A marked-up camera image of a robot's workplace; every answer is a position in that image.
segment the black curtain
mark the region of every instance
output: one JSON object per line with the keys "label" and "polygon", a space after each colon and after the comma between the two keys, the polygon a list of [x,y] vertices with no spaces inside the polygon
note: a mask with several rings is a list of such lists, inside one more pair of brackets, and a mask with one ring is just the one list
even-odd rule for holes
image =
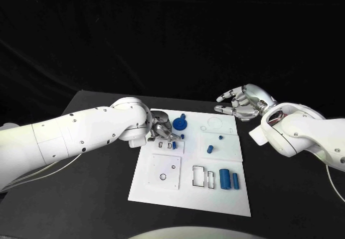
{"label": "black curtain", "polygon": [[59,116],[78,90],[214,101],[247,83],[341,117],[341,14],[329,1],[2,1],[0,123]]}

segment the robotic hand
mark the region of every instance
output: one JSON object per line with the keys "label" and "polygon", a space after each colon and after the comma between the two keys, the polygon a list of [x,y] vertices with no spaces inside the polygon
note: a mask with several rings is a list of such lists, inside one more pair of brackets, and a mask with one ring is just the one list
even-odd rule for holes
{"label": "robotic hand", "polygon": [[45,122],[26,126],[5,124],[0,127],[0,191],[26,172],[58,162],[117,139],[130,147],[146,145],[146,135],[181,140],[172,133],[165,112],[150,111],[133,97],[121,98],[110,107],[78,111]]}
{"label": "robotic hand", "polygon": [[345,119],[325,119],[308,106],[279,103],[256,85],[225,92],[217,101],[233,98],[233,108],[215,106],[215,111],[250,121],[263,116],[260,126],[250,132],[259,145],[272,144],[277,152],[292,157],[309,151],[322,162],[345,171]]}

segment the blue object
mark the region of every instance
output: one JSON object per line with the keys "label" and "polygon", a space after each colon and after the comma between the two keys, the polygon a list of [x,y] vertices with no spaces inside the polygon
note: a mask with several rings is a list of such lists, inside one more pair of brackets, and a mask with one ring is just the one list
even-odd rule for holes
{"label": "blue object", "polygon": [[220,169],[220,181],[221,181],[221,189],[231,189],[228,169],[224,168]]}
{"label": "blue object", "polygon": [[176,130],[184,130],[186,128],[185,114],[173,120],[172,126]]}
{"label": "blue object", "polygon": [[240,189],[237,173],[233,173],[233,179],[234,179],[234,189]]}
{"label": "blue object", "polygon": [[208,152],[208,153],[212,153],[212,150],[214,150],[214,146],[211,145],[211,146],[208,147],[208,149],[207,149],[207,152]]}

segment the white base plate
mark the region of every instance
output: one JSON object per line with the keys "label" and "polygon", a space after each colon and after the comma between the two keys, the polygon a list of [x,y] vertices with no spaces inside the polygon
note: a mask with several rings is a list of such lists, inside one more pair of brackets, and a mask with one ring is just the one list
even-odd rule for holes
{"label": "white base plate", "polygon": [[[243,155],[234,116],[171,110],[158,111],[165,111],[169,114],[171,121],[185,113],[186,129],[182,131],[172,129],[175,134],[185,135],[184,150],[158,149],[158,139],[142,147],[129,200],[250,217]],[[214,146],[212,154],[207,153],[205,148],[209,143]],[[153,186],[147,181],[153,171],[150,166],[153,154],[181,158],[178,190],[163,188],[162,185]],[[194,166],[205,167],[205,187],[192,185]],[[233,188],[230,190],[221,189],[220,186],[220,169],[222,168],[227,168],[231,173]],[[214,189],[209,189],[207,185],[208,171],[214,172]],[[238,175],[240,190],[234,189],[233,173]]]}

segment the circular hole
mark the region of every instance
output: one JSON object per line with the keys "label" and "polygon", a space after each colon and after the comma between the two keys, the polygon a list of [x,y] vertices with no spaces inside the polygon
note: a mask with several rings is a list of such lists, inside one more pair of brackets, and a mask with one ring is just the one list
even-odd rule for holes
{"label": "circular hole", "polygon": [[160,175],[160,180],[165,180],[168,176],[165,174]]}

